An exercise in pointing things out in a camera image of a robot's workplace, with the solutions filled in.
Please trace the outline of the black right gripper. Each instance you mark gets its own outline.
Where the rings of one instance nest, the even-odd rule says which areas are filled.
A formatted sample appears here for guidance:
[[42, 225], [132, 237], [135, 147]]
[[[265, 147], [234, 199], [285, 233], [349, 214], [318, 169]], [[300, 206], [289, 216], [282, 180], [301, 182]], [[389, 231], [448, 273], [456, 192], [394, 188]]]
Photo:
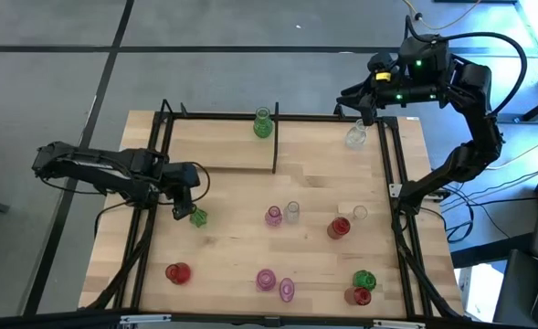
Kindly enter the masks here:
[[363, 124], [374, 124], [377, 109], [406, 101], [405, 71], [400, 68], [375, 69], [367, 82], [341, 91], [336, 98], [344, 106], [361, 106]]

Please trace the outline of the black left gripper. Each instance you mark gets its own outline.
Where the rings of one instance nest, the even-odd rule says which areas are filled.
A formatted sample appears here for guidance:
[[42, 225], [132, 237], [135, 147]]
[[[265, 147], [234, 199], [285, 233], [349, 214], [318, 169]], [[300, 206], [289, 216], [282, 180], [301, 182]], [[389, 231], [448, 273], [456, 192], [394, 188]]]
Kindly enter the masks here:
[[195, 213], [195, 204], [185, 205], [185, 211], [181, 206], [187, 202], [194, 202], [192, 189], [201, 185], [199, 175], [194, 163], [170, 163], [165, 164], [161, 177], [161, 192], [165, 195], [166, 205], [174, 205], [174, 219], [182, 219], [185, 215], [191, 217]]

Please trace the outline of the green twisted glass vase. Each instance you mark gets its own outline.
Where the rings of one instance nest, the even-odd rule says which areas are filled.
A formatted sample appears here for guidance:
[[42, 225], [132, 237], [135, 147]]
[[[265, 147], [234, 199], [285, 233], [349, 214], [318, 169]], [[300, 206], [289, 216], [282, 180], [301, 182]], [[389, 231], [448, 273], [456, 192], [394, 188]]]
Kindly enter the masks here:
[[189, 221], [197, 228], [201, 228], [207, 223], [207, 213], [200, 207], [194, 206]]

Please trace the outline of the clear ribbed bulbous vase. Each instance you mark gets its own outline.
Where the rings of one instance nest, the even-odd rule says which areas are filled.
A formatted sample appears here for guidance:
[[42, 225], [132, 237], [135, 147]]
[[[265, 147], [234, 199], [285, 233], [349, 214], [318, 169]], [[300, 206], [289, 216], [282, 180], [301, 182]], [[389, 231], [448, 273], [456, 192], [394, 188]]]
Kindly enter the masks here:
[[289, 224], [297, 224], [300, 219], [300, 205], [297, 201], [290, 201], [284, 208], [284, 219]]
[[365, 146], [366, 138], [367, 127], [364, 125], [363, 120], [359, 119], [346, 134], [345, 145], [353, 150], [361, 150]]

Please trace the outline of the red smooth bulbous vase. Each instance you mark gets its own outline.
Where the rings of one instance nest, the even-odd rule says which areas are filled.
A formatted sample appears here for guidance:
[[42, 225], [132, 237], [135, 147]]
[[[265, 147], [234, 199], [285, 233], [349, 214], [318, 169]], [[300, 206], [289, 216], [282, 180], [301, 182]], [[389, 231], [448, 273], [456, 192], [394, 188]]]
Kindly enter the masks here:
[[165, 269], [165, 277], [176, 285], [187, 283], [191, 278], [191, 273], [190, 266], [184, 262], [170, 264]]

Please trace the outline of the pink bulbous glass vase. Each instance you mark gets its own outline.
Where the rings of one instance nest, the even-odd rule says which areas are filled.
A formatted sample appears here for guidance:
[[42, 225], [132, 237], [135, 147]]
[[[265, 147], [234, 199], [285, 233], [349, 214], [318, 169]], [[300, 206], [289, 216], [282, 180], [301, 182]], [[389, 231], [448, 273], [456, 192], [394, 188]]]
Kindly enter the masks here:
[[282, 222], [282, 213], [279, 207], [271, 206], [265, 214], [265, 222], [271, 227], [278, 227]]

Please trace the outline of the green ribbed glass vase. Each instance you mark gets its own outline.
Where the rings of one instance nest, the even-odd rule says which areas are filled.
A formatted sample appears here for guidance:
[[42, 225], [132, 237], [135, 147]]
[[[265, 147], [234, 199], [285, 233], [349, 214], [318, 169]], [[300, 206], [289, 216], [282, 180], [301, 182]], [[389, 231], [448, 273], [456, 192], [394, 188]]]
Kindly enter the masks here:
[[273, 121], [270, 118], [270, 110], [266, 107], [256, 109], [256, 117], [253, 123], [253, 132], [258, 138], [268, 138], [273, 131]]

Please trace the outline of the red ribbed glass vase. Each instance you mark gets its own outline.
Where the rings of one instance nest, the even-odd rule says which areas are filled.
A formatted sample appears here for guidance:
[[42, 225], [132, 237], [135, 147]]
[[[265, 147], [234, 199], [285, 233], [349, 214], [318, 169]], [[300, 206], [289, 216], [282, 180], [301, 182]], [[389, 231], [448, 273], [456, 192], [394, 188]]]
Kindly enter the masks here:
[[354, 306], [366, 306], [372, 301], [372, 294], [364, 287], [350, 287], [344, 292], [345, 301]]
[[350, 221], [345, 217], [335, 218], [327, 228], [327, 234], [331, 239], [341, 239], [349, 233]]

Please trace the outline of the pink ribbed bottle vase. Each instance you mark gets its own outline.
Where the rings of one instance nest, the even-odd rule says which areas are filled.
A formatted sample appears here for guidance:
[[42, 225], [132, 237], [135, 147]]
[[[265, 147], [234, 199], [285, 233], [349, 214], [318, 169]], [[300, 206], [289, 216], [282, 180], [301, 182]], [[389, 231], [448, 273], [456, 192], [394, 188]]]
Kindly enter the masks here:
[[274, 271], [262, 269], [256, 276], [256, 286], [260, 291], [271, 291], [276, 285], [277, 279]]

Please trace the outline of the silver aluminium bar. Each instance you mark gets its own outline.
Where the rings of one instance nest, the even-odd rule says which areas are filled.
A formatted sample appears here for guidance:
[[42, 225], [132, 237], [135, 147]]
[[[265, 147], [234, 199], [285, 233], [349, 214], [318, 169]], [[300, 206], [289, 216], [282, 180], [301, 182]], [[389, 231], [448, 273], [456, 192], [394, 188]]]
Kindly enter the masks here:
[[427, 329], [424, 323], [374, 319], [373, 328], [378, 329]]
[[119, 324], [153, 324], [171, 321], [171, 314], [133, 314], [122, 316]]

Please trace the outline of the pink ribbed wide-mouth vase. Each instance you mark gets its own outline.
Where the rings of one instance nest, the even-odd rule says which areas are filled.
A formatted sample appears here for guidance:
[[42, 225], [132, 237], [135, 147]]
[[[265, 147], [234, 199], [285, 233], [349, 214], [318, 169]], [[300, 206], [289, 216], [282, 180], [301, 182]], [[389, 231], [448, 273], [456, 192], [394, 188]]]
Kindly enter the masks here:
[[291, 302], [295, 294], [295, 284], [291, 278], [284, 278], [280, 282], [280, 298], [284, 302]]

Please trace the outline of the green round glass vase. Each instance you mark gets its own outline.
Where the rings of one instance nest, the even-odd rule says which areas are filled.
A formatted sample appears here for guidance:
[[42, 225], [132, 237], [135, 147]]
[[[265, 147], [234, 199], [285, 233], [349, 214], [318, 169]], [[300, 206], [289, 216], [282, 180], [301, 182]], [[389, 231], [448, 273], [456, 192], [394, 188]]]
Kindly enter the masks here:
[[367, 270], [359, 270], [353, 275], [353, 286], [365, 288], [368, 291], [373, 291], [376, 287], [377, 280], [372, 272]]

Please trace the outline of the dark grey desk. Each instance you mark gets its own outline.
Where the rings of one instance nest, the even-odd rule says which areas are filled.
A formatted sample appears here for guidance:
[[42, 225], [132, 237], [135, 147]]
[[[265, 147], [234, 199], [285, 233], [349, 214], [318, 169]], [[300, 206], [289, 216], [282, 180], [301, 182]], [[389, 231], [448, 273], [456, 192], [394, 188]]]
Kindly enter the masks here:
[[538, 329], [538, 259], [517, 249], [511, 252], [493, 322]]

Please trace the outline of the black table frame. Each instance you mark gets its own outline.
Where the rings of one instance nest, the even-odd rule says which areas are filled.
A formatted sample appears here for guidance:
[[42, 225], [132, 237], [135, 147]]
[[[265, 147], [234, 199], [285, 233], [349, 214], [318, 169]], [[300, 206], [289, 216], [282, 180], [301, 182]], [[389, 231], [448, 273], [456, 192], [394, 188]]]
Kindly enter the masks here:
[[[195, 191], [208, 215], [203, 227], [175, 220], [169, 207], [158, 208], [141, 294], [134, 297], [128, 283], [123, 304], [143, 312], [281, 318], [405, 318], [407, 306], [422, 314], [419, 292], [404, 297], [391, 228], [387, 187], [399, 173], [385, 170], [384, 161], [394, 157], [394, 148], [381, 145], [371, 128], [363, 149], [349, 149], [344, 137], [351, 127], [351, 121], [333, 116], [283, 115], [274, 174], [207, 170]], [[284, 219], [290, 201], [300, 205], [297, 224]], [[352, 221], [358, 205], [367, 208], [368, 217]], [[281, 210], [278, 227], [265, 222], [271, 206]], [[331, 239], [327, 228], [337, 217], [347, 218], [351, 229]], [[192, 272], [182, 285], [165, 277], [165, 269], [177, 262]], [[262, 269], [276, 275], [271, 291], [256, 286]], [[366, 306], [344, 299], [359, 270], [377, 280]], [[280, 298], [284, 278], [295, 284], [291, 302]]]

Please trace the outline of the black metal shelf frame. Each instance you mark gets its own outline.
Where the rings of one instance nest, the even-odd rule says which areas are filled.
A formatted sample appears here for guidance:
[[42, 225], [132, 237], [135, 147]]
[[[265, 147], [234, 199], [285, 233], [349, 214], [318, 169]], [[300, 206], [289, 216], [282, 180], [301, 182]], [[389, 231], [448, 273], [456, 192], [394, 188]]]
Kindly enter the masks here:
[[268, 108], [273, 131], [264, 139], [253, 132], [256, 113], [189, 112], [186, 108], [173, 112], [167, 101], [162, 109], [167, 120], [164, 152], [171, 162], [195, 162], [210, 172], [276, 172], [279, 105]]

